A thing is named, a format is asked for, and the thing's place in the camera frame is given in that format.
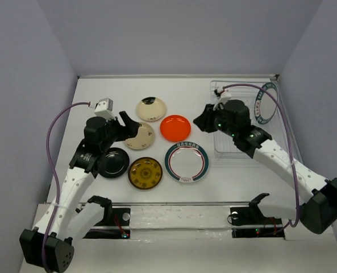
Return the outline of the white plate dark green rim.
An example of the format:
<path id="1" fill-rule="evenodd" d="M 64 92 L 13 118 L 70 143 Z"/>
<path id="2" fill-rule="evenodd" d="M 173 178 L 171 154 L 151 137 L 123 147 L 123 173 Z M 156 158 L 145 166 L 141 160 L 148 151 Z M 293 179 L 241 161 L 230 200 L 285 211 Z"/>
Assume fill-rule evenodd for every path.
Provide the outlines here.
<path id="1" fill-rule="evenodd" d="M 278 101 L 277 86 L 272 82 L 265 83 L 259 90 L 254 104 L 254 116 L 258 124 L 267 124 L 274 116 Z"/>

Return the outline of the white plate teal red rim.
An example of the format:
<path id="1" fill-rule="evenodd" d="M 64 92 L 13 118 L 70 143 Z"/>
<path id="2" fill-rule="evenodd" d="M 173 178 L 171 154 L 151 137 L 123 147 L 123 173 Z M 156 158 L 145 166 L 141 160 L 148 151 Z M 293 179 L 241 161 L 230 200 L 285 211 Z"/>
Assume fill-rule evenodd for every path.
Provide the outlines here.
<path id="1" fill-rule="evenodd" d="M 177 142 L 164 156 L 164 166 L 168 175 L 179 183 L 195 183 L 209 170 L 209 156 L 194 142 Z"/>

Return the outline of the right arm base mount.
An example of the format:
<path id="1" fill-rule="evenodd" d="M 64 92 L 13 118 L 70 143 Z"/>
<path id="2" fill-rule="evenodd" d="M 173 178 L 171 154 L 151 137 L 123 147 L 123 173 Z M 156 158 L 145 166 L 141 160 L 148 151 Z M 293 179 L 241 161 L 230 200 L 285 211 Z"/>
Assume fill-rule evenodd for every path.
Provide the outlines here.
<path id="1" fill-rule="evenodd" d="M 249 207 L 233 207 L 227 217 L 233 238 L 285 238 L 280 218 L 253 213 Z"/>

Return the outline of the cream plate black brush mark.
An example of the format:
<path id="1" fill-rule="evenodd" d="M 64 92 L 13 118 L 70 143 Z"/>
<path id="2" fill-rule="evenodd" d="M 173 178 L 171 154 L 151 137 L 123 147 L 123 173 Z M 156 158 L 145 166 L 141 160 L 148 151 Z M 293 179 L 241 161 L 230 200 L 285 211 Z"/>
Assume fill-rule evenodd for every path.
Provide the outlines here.
<path id="1" fill-rule="evenodd" d="M 167 112 L 167 106 L 163 100 L 157 97 L 146 97 L 139 101 L 136 113 L 144 121 L 154 122 L 160 120 Z"/>

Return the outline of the orange plate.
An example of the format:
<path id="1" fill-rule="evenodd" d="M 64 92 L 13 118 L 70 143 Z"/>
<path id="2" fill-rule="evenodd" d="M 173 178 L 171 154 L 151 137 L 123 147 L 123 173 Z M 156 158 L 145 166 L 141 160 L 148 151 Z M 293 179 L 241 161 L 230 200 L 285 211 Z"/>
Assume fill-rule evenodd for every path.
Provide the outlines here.
<path id="1" fill-rule="evenodd" d="M 160 132 L 166 140 L 180 142 L 189 137 L 191 124 L 181 115 L 169 115 L 161 121 Z"/>

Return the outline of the brown yellow patterned plate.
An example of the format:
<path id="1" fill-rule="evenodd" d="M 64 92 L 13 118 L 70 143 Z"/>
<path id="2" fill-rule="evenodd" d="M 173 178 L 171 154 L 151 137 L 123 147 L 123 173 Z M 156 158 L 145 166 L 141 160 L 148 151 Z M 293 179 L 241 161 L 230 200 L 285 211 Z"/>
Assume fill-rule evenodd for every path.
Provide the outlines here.
<path id="1" fill-rule="evenodd" d="M 139 190 L 150 190 L 158 186 L 163 178 L 163 168 L 154 158 L 142 157 L 131 163 L 128 180 Z"/>

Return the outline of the cream plate small motifs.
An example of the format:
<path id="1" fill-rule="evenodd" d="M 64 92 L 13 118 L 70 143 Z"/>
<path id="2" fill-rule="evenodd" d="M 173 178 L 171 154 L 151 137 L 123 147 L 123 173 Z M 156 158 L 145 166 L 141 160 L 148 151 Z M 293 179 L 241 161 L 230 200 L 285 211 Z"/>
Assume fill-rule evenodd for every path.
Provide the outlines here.
<path id="1" fill-rule="evenodd" d="M 124 141 L 125 145 L 132 150 L 143 150 L 153 145 L 155 132 L 151 125 L 140 122 L 136 137 Z"/>

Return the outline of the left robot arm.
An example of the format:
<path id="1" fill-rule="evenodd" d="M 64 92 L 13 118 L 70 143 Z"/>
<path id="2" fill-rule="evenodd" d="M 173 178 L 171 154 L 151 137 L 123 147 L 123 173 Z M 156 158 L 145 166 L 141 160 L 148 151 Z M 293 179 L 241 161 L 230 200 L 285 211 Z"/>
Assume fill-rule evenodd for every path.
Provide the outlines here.
<path id="1" fill-rule="evenodd" d="M 84 137 L 69 163 L 63 183 L 57 183 L 56 196 L 31 230 L 22 231 L 19 242 L 28 264 L 46 272 L 65 272 L 74 257 L 74 246 L 97 223 L 105 225 L 112 218 L 112 202 L 92 196 L 76 212 L 82 196 L 96 179 L 105 156 L 115 142 L 138 134 L 139 123 L 125 111 L 119 117 L 100 114 L 89 118 Z"/>

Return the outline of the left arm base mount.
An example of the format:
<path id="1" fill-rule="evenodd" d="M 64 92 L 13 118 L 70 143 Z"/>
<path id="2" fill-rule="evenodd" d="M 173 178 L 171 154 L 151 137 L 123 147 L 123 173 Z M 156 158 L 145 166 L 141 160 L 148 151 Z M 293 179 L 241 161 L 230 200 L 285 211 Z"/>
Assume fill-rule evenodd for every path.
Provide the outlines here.
<path id="1" fill-rule="evenodd" d="M 130 239 L 130 208 L 113 208 L 111 217 L 95 224 L 83 239 Z"/>

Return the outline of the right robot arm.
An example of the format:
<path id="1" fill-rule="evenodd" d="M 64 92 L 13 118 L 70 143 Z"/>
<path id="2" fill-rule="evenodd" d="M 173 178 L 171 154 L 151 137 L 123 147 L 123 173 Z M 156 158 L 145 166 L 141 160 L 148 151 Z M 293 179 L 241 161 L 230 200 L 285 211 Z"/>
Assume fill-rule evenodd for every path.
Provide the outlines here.
<path id="1" fill-rule="evenodd" d="M 337 178 L 329 180 L 304 166 L 272 138 L 265 130 L 253 125 L 249 109 L 240 100 L 228 100 L 217 106 L 207 104 L 193 123 L 203 132 L 220 131 L 230 136 L 234 145 L 243 153 L 275 173 L 294 189 L 296 207 L 287 208 L 283 203 L 261 193 L 248 205 L 252 222 L 261 223 L 276 217 L 299 221 L 314 234 L 322 234 L 337 220 Z"/>

